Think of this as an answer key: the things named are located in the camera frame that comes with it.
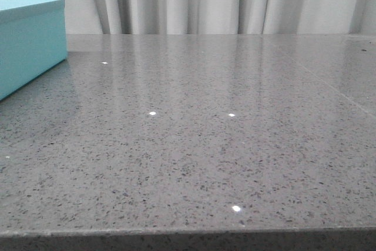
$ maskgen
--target speckled stone surface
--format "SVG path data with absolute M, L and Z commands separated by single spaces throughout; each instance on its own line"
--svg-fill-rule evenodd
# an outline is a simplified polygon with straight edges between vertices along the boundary
M 374 250 L 374 42 L 69 36 L 0 102 L 0 246 Z

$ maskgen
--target polished surface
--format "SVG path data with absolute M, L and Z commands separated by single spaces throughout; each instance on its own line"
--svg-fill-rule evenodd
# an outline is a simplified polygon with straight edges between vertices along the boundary
M 374 229 L 372 42 L 69 36 L 0 102 L 0 234 Z

